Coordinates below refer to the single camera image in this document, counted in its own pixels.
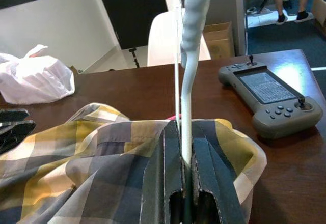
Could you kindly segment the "grey handheld controller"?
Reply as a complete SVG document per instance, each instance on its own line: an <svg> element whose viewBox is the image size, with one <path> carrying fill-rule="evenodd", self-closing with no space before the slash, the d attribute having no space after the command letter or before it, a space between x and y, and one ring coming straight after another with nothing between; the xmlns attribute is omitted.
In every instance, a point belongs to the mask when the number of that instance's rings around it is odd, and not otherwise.
<svg viewBox="0 0 326 224"><path fill-rule="evenodd" d="M323 110L313 98L299 93L252 56L245 63L221 67L218 79L232 86L252 110L253 127L262 138L286 137L322 118Z"/></svg>

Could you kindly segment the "white plastic bag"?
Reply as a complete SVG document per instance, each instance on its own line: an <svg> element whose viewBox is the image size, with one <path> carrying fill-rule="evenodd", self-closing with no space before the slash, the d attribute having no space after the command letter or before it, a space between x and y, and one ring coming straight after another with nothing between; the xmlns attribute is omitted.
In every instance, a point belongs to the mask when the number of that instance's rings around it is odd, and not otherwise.
<svg viewBox="0 0 326 224"><path fill-rule="evenodd" d="M22 58L0 53L0 95L9 104L51 103L75 92L74 74L63 62L40 53L36 45Z"/></svg>

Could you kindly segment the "white wire hanger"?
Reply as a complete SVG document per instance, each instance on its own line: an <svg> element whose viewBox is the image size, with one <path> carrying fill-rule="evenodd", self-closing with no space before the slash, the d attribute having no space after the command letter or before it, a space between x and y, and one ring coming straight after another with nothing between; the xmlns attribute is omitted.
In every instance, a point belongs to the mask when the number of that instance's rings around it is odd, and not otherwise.
<svg viewBox="0 0 326 224"><path fill-rule="evenodd" d="M181 156L190 167L192 158L192 87L199 63L200 43L210 0L173 0L176 13L175 84L179 84L178 65L184 68L181 91L176 88L176 115L181 118Z"/></svg>

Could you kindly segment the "large brown cardboard box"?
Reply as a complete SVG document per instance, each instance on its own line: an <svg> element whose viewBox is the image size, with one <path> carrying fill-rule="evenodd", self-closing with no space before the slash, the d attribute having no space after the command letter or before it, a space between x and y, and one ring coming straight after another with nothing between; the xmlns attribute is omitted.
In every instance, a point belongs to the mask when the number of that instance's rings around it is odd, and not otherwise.
<svg viewBox="0 0 326 224"><path fill-rule="evenodd" d="M326 36L326 0L313 0L312 14L315 18L315 23Z"/></svg>

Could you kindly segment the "closed brown cardboard box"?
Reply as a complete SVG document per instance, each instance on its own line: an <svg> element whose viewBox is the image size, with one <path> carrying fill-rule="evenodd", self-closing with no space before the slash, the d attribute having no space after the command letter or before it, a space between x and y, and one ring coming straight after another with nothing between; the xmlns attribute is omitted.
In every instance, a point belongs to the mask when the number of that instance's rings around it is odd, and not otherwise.
<svg viewBox="0 0 326 224"><path fill-rule="evenodd" d="M206 25L203 36L212 59L235 56L232 22Z"/></svg>

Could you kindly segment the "white plastic shell chair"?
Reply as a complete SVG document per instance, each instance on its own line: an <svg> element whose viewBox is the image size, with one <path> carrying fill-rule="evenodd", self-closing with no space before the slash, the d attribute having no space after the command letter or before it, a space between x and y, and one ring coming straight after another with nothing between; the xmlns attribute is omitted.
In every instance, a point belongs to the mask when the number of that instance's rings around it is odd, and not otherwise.
<svg viewBox="0 0 326 224"><path fill-rule="evenodd" d="M148 51L147 66L159 66L175 63L175 59L180 57L180 37L177 29L177 15L181 13L167 11L157 15L151 24Z"/></svg>

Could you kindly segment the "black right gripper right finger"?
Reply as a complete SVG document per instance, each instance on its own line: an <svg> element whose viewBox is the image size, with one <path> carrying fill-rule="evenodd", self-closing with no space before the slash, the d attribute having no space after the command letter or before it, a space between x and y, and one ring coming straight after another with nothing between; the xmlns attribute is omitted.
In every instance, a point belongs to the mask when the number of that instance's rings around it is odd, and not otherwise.
<svg viewBox="0 0 326 224"><path fill-rule="evenodd" d="M233 180L235 171L218 140L193 131L195 224L245 224Z"/></svg>

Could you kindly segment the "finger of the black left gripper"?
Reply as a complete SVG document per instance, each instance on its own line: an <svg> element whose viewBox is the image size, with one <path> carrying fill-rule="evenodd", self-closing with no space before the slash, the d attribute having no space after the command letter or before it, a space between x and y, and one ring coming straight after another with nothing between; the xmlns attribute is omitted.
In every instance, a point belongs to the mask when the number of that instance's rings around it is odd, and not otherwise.
<svg viewBox="0 0 326 224"><path fill-rule="evenodd" d="M0 122L0 155L17 147L35 127L32 120Z"/></svg>
<svg viewBox="0 0 326 224"><path fill-rule="evenodd" d="M23 121L29 115L26 109L0 109L0 123Z"/></svg>

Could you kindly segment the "black tripod stand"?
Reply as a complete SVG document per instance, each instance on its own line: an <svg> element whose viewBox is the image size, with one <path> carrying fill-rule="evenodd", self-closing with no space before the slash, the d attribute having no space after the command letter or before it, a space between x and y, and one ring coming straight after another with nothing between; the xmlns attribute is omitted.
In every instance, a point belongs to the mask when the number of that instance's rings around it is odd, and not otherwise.
<svg viewBox="0 0 326 224"><path fill-rule="evenodd" d="M136 53L135 53L136 50L137 50L137 49L134 47L134 48L129 49L128 51L132 54L133 61L134 61L135 65L136 65L136 67L139 68L140 65L139 65L139 63L138 63L138 59L137 59L137 56L136 56Z"/></svg>

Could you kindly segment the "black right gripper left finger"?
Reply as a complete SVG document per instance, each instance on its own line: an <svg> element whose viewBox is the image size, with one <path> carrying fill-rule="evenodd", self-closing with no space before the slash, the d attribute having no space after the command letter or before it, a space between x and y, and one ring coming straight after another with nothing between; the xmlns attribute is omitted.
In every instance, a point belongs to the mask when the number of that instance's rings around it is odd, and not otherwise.
<svg viewBox="0 0 326 224"><path fill-rule="evenodd" d="M139 224L180 224L183 202L180 137L169 121L144 171Z"/></svg>

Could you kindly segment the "yellow grey plaid shirt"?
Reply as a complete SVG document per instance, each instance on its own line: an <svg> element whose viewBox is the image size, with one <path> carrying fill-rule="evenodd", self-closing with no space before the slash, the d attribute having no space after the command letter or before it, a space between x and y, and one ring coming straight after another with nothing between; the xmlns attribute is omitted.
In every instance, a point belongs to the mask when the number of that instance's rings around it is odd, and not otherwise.
<svg viewBox="0 0 326 224"><path fill-rule="evenodd" d="M91 103L67 122L29 134L0 155L0 224L139 224L145 168L163 128L177 120L132 121ZM231 163L233 184L249 223L265 152L224 119L192 121L215 137ZM183 220L195 224L195 157L183 170Z"/></svg>

